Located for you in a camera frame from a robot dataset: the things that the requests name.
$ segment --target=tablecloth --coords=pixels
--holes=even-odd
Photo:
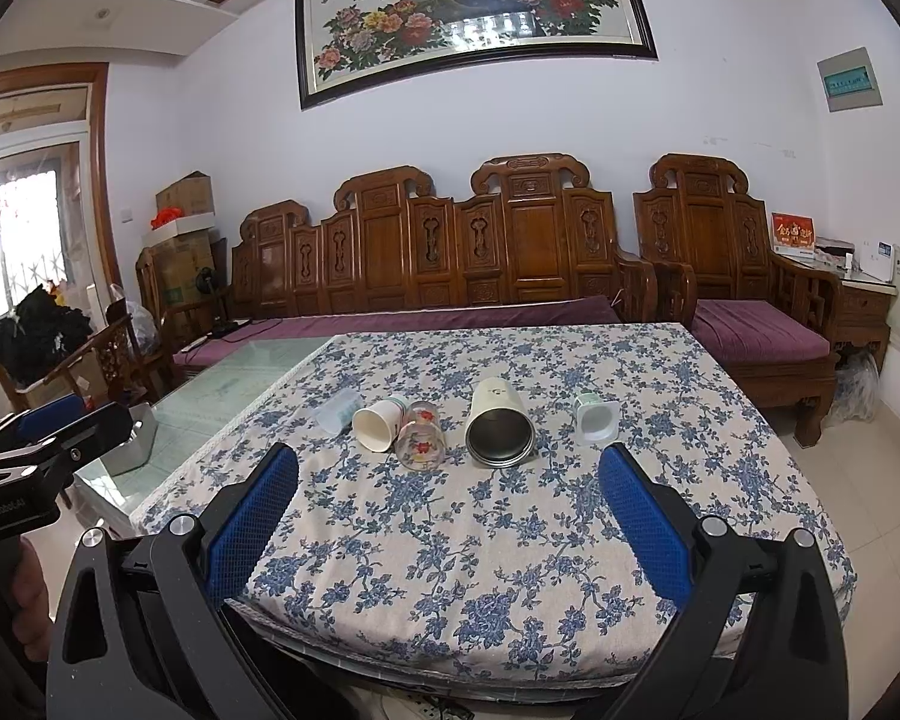
[[[527,464],[491,470],[463,447],[472,386],[514,383],[538,430]],[[337,389],[439,404],[448,458],[432,473],[329,439],[312,409]],[[764,418],[677,324],[357,334],[332,338],[161,485],[131,519],[153,532],[200,512],[274,442],[300,486],[256,566],[244,608],[276,640],[461,685],[611,685],[674,614],[655,596],[574,438],[572,400],[621,403],[620,440],[650,478],[738,533],[818,538],[838,608],[856,576],[830,518]],[[722,639],[732,652],[748,599]]]

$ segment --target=wooden armrest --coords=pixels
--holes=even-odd
[[[106,343],[110,343],[111,338],[117,335],[117,333],[125,333],[128,324],[130,324],[130,315],[126,314],[125,316],[120,317],[120,319],[117,319],[117,322],[108,324],[108,326],[104,327],[100,332],[93,333],[90,338],[87,338],[87,340],[79,346],[79,348],[71,352],[66,360],[59,362],[41,381],[48,382],[59,375],[62,375],[63,372],[69,370],[74,365],[77,365],[77,363],[93,349],[96,349],[98,346],[105,346]]]
[[[830,341],[837,332],[842,285],[839,276],[770,254],[770,303]]]
[[[656,318],[687,329],[697,312],[697,276],[687,263],[653,263],[656,271]]]
[[[191,312],[200,311],[200,310],[209,310],[211,314],[216,312],[217,305],[216,301],[223,300],[224,306],[226,306],[227,312],[229,314],[233,314],[232,304],[229,301],[230,297],[230,285],[225,287],[221,287],[217,290],[216,295],[205,295],[204,298],[200,300],[193,300],[189,303],[178,303],[175,306],[170,306],[163,312],[163,316],[160,317],[160,323],[158,327],[158,331],[160,333],[160,346],[163,346],[167,351],[167,354],[173,355],[176,352],[180,351],[180,348],[183,346],[187,346],[190,341],[194,341],[195,338],[198,338],[202,333],[207,332],[210,328],[207,327],[206,330],[202,330],[199,328],[197,324],[194,322],[194,317]],[[187,323],[190,326],[190,337],[189,338],[178,338],[178,333],[175,330],[175,324],[172,322],[173,317],[178,314],[184,314]]]
[[[656,276],[649,260],[616,248],[614,259],[620,269],[620,319],[624,322],[652,322],[656,312]]]

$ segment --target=white wall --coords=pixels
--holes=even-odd
[[[470,196],[485,159],[565,151],[613,191],[620,238],[636,250],[631,194],[667,151],[737,161],[751,194],[823,219],[826,185],[811,87],[779,0],[644,0],[659,62],[502,62],[418,76],[301,112],[293,0],[267,0],[185,59],[178,76],[186,170],[213,178],[235,244],[254,208],[299,200],[332,213],[343,180],[410,164],[439,194]]]
[[[127,296],[140,299],[136,262],[156,215],[156,193],[190,170],[181,156],[173,70],[111,63],[106,95],[106,184]],[[123,211],[133,220],[121,221]]]
[[[793,6],[802,74],[813,89],[829,194],[829,228],[855,242],[900,245],[900,28],[880,0],[785,0]],[[883,105],[829,113],[817,62],[865,46]],[[900,416],[900,353],[881,377],[884,402]]]

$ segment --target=white paper cup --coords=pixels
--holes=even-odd
[[[536,447],[536,432],[520,395],[493,377],[474,388],[466,420],[466,448],[474,460],[504,469],[516,466]]]
[[[403,395],[388,395],[354,413],[353,435],[371,452],[386,452],[400,433],[409,410],[410,401]]]
[[[612,442],[620,428],[620,404],[604,400],[592,392],[580,392],[573,399],[577,418],[577,440],[583,443]]]

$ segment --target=carved wooden backrest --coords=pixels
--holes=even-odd
[[[233,300],[240,313],[252,316],[299,314],[293,272],[303,272],[304,285],[316,285],[317,242],[293,248],[290,231],[308,223],[306,208],[294,200],[258,208],[240,225],[240,245],[233,247]],[[298,261],[292,263],[293,254]]]
[[[653,189],[634,194],[640,254],[693,266],[701,298],[770,296],[770,234],[763,201],[739,167],[720,157],[667,154]]]
[[[612,199],[589,180],[573,157],[530,154],[486,162],[463,203],[433,196],[429,175],[403,166],[343,182],[337,213],[319,224],[293,200],[266,206],[240,227],[234,303],[295,317],[614,298]]]
[[[484,162],[470,179],[475,196],[454,206],[468,302],[614,298],[613,201],[589,183],[586,165],[568,154]]]
[[[405,165],[344,181],[317,225],[293,200],[254,211],[233,250],[234,302],[274,317],[460,304],[453,201],[432,190]]]

